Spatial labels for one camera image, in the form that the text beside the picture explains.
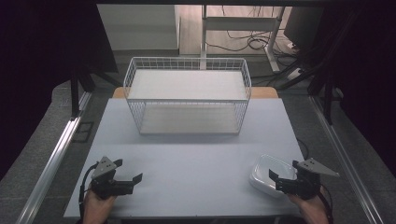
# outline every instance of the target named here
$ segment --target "person's arm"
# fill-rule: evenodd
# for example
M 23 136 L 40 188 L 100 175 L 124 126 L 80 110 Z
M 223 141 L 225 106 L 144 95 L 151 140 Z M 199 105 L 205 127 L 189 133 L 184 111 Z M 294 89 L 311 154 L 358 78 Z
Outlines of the person's arm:
M 93 191 L 88 190 L 84 199 L 83 224 L 103 224 L 113 207 L 116 197 L 111 196 L 102 200 Z
M 292 203 L 299 206 L 301 215 L 308 224 L 328 224 L 326 207 L 318 196 L 309 200 L 303 200 L 298 196 L 288 194 Z

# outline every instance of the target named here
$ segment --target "white wire basket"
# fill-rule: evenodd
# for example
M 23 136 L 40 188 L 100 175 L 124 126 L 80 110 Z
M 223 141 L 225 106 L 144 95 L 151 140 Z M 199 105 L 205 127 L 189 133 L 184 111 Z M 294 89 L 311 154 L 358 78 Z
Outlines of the white wire basket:
M 239 134 L 251 94 L 244 59 L 132 58 L 123 85 L 140 133 Z

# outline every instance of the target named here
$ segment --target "gray floor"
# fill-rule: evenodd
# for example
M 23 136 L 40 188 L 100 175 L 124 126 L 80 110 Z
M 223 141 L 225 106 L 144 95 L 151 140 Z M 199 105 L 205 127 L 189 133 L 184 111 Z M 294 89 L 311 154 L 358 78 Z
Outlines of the gray floor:
M 162 51 L 131 51 L 116 52 L 116 61 L 120 74 L 112 74 L 114 78 L 123 81 L 123 74 L 131 56 L 175 56 Z M 180 49 L 184 55 L 196 56 L 195 51 Z M 226 52 L 212 52 L 216 57 L 233 57 L 224 55 Z M 264 56 L 240 54 L 238 57 L 247 59 L 252 82 L 256 86 L 265 86 L 272 72 Z M 106 102 L 111 97 L 114 87 L 101 78 L 92 76 L 96 90 L 88 104 L 86 114 L 80 125 L 80 132 L 74 136 L 64 156 L 64 160 L 55 176 L 49 191 L 38 209 L 34 223 L 75 223 L 75 220 L 64 219 L 64 209 L 68 204 L 74 186 L 77 184 L 82 165 L 90 150 L 94 134 L 100 123 Z M 284 76 L 275 84 L 278 85 L 287 78 Z M 333 214 L 335 223 L 370 223 L 362 209 L 354 189 L 347 179 L 345 171 L 339 162 L 329 137 L 319 122 L 318 115 L 309 96 L 306 86 L 309 80 L 279 93 L 282 98 L 296 137 L 308 147 L 309 156 L 329 166 L 341 174 L 340 178 L 323 176 L 322 182 L 328 187 L 333 198 Z M 54 89 L 52 104 L 45 117 L 32 135 L 29 143 L 7 175 L 0 182 L 0 223 L 15 223 L 22 208 L 26 204 L 35 183 L 50 158 L 64 127 L 70 119 L 70 86 L 66 82 Z M 348 156 L 356 167 L 364 185 L 369 190 L 384 223 L 396 223 L 396 180 L 370 144 L 346 117 L 338 102 L 332 103 L 333 127 L 345 146 Z M 90 133 L 84 131 L 92 128 Z M 306 147 L 301 144 L 302 153 Z

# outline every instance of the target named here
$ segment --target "white metal stand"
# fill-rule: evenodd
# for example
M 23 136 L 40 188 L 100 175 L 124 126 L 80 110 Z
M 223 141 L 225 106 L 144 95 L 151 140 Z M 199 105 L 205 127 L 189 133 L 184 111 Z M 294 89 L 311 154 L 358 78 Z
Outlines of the white metal stand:
M 265 53 L 274 73 L 279 72 L 279 67 L 274 56 L 274 44 L 282 22 L 285 7 L 281 7 L 276 18 L 245 18 L 245 17 L 207 17 L 206 5 L 202 6 L 202 44 L 201 58 L 206 57 L 206 31 L 262 31 L 271 32 Z

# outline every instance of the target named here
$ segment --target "metal wire mesh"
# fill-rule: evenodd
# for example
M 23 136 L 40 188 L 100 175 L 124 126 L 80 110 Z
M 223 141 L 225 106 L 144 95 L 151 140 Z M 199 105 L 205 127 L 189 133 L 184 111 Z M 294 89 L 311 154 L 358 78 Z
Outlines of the metal wire mesh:
M 238 71 L 245 99 L 131 99 L 138 70 Z M 124 79 L 124 94 L 140 133 L 234 133 L 241 130 L 251 94 L 248 66 L 244 59 L 132 58 Z

